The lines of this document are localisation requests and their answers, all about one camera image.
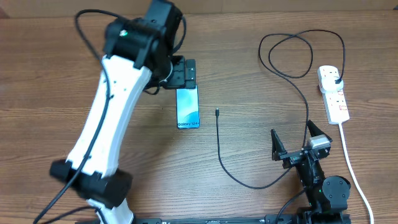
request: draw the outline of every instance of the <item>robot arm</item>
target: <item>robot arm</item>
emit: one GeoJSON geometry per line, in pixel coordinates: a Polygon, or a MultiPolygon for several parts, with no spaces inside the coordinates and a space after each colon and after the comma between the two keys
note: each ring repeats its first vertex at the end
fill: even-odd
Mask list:
{"type": "MultiPolygon", "coordinates": [[[[118,165],[123,136],[142,91],[196,85],[196,74],[192,72],[196,71],[195,61],[172,55],[178,50],[173,49],[173,43],[182,19],[182,13],[171,2],[153,0],[143,19],[120,17],[106,28],[102,62],[110,84],[108,110],[89,159],[72,183],[80,197],[101,211],[102,223],[130,224],[134,219],[126,202],[132,176],[119,170],[118,165]]],[[[106,91],[102,71],[81,136],[66,159],[52,163],[51,176],[69,182],[76,174],[101,119],[106,91]]]]}

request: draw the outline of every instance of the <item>white power strip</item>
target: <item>white power strip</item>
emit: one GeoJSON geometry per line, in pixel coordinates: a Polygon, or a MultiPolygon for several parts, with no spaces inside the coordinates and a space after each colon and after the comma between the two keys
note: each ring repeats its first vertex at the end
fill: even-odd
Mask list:
{"type": "Polygon", "coordinates": [[[343,144],[344,155],[346,158],[349,172],[354,180],[354,184],[361,195],[366,207],[369,211],[370,223],[374,223],[372,208],[359,187],[358,181],[356,180],[354,170],[349,161],[346,141],[343,132],[343,122],[349,120],[347,102],[343,92],[343,81],[335,83],[335,80],[339,78],[338,69],[330,65],[324,65],[318,69],[319,88],[322,92],[323,103],[325,104],[326,115],[328,117],[329,124],[338,124],[341,135],[341,142],[343,144]]]}

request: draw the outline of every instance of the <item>smartphone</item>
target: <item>smartphone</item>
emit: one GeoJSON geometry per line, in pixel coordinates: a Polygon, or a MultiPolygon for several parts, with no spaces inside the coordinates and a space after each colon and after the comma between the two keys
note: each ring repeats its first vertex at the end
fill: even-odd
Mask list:
{"type": "Polygon", "coordinates": [[[177,127],[179,129],[199,128],[198,85],[194,89],[177,89],[177,127]]]}

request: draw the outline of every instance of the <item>wooden tabletop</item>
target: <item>wooden tabletop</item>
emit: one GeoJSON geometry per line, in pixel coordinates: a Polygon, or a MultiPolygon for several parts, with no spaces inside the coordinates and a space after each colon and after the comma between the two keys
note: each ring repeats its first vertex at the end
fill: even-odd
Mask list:
{"type": "MultiPolygon", "coordinates": [[[[102,49],[112,18],[82,19],[102,49]]],[[[199,129],[178,130],[175,92],[142,94],[121,147],[120,168],[134,176],[128,195],[138,217],[261,217],[277,213],[302,188],[295,171],[265,190],[229,178],[217,158],[215,108],[220,108],[221,154],[226,168],[253,186],[283,173],[271,160],[270,130],[289,151],[301,148],[305,105],[285,80],[257,59],[262,36],[328,29],[346,44],[345,95],[351,119],[344,131],[358,182],[376,223],[397,223],[398,213],[398,12],[292,12],[187,16],[180,54],[197,61],[199,129]]],[[[326,33],[303,35],[313,46],[310,73],[293,80],[307,97],[310,119],[333,138],[321,161],[326,176],[352,178],[338,127],[329,125],[318,89],[317,68],[341,69],[341,43],[326,33]]],[[[281,37],[270,37],[262,53],[281,37]]],[[[310,51],[289,40],[272,54],[280,70],[301,75],[310,51]]],[[[77,35],[72,18],[0,20],[0,223],[32,223],[62,188],[49,176],[51,162],[66,158],[78,139],[95,95],[100,66],[77,35]]],[[[47,214],[86,203],[69,190],[47,214]]],[[[285,212],[306,206],[301,196],[285,212]]],[[[353,223],[368,223],[355,187],[348,200],[353,223]]],[[[82,212],[60,223],[94,217],[82,212]]]]}

